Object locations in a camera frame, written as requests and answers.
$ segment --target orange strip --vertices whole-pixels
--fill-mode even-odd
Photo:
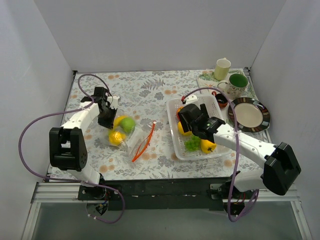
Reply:
[[[154,130],[155,130],[155,127],[156,127],[156,124],[155,122],[152,123],[152,129],[151,129],[151,132],[150,134],[147,136],[147,141],[146,141],[146,144],[144,146],[144,148],[142,149],[142,151],[138,154],[138,151],[140,150],[140,147],[142,145],[142,143],[140,144],[140,146],[138,147],[136,153],[135,153],[135,156],[133,157],[132,159],[132,162],[134,162],[135,160],[137,160],[143,153],[144,151],[146,150],[146,148],[148,147],[148,144],[150,143],[150,140],[151,140],[151,137],[152,137],[152,134],[154,133]]]

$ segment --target small bowl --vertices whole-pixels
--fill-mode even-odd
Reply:
[[[220,109],[224,109],[228,105],[228,101],[221,93],[215,95],[215,99],[218,102]]]

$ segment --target white wall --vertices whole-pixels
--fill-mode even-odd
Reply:
[[[39,180],[21,164],[18,138],[31,120],[64,109],[72,71],[33,0],[0,0],[0,55],[0,239],[17,240]],[[49,130],[60,120],[43,120],[23,141],[25,159],[42,174]]]
[[[286,1],[253,63],[252,79],[271,113],[272,141],[290,144],[300,163],[303,211],[320,239],[320,1]]]
[[[250,67],[285,0],[35,0],[72,70]]]

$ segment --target robotic arm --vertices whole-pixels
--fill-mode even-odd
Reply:
[[[94,103],[90,107],[84,108],[92,101],[86,96],[80,103],[83,110],[75,113],[61,127],[53,127],[50,130],[49,152],[53,167],[67,171],[81,181],[98,184],[101,175],[87,164],[88,153],[83,132],[95,117],[98,117],[99,125],[112,129],[119,97],[107,96],[107,89],[104,87],[95,87],[92,97]]]
[[[185,99],[186,106],[178,113],[185,132],[212,143],[236,150],[234,129],[217,117],[209,117],[206,106],[199,106],[195,95]],[[255,189],[269,189],[277,195],[285,195],[301,172],[297,158],[287,143],[280,145],[262,142],[244,133],[238,133],[240,154],[254,161],[260,169],[250,172],[237,172],[233,192],[242,193]],[[226,195],[228,183],[220,191]]]

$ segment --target floral tablecloth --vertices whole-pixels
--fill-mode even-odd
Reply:
[[[236,154],[197,161],[180,161],[174,151],[166,102],[172,98],[180,98],[189,91],[198,88],[197,77],[213,70],[181,70],[181,71],[132,71],[97,73],[108,84],[113,95],[120,96],[118,115],[132,116],[140,125],[145,126],[156,120],[155,132],[150,145],[142,156],[134,163],[124,151],[104,144],[106,130],[93,121],[84,139],[88,151],[88,162],[106,180],[132,179],[167,179],[167,178],[201,178],[228,177],[233,172]],[[67,110],[79,107],[84,94],[77,85],[75,76],[67,103]],[[102,86],[92,76],[82,79],[81,85],[88,93],[93,93],[96,86]],[[245,96],[256,98],[251,83]],[[67,121],[72,114],[66,114]],[[267,142],[265,132],[249,133],[249,135]],[[240,156],[238,169],[252,171],[258,168],[253,161]],[[48,174],[55,178],[74,177],[56,167],[49,167]]]

